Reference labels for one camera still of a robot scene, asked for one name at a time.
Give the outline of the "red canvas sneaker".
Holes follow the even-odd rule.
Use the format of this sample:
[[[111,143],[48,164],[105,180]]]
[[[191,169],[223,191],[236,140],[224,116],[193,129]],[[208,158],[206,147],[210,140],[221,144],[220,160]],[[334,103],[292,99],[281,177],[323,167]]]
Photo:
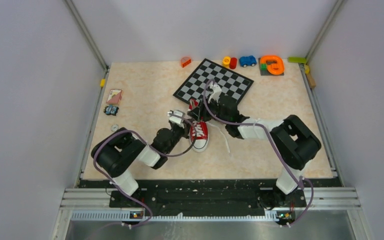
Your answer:
[[[207,148],[210,137],[208,125],[200,115],[200,103],[196,99],[191,98],[187,112],[191,112],[190,116],[193,117],[192,125],[189,129],[189,141],[193,144],[192,149],[197,153],[201,153]]]

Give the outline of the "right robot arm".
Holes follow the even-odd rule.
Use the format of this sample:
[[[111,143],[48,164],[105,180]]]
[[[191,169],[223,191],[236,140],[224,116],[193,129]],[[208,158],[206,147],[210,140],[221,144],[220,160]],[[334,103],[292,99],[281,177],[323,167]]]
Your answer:
[[[303,188],[302,172],[322,148],[320,140],[298,116],[289,115],[278,121],[251,118],[241,114],[236,101],[227,95],[218,99],[191,98],[188,111],[201,122],[223,123],[233,138],[269,141],[283,165],[273,192],[273,200],[279,206],[287,206],[294,198],[293,191]]]

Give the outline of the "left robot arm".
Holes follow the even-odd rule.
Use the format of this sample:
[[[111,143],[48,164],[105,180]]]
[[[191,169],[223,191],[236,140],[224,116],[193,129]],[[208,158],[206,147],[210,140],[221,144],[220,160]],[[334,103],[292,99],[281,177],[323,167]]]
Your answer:
[[[140,202],[139,185],[129,167],[134,162],[142,162],[152,169],[162,167],[168,158],[179,157],[187,153],[190,145],[181,153],[171,154],[181,138],[189,136],[192,119],[181,117],[180,124],[170,120],[170,128],[157,131],[152,144],[148,144],[133,130],[121,127],[116,132],[99,142],[91,150],[95,168],[121,191],[121,200],[129,207]]]

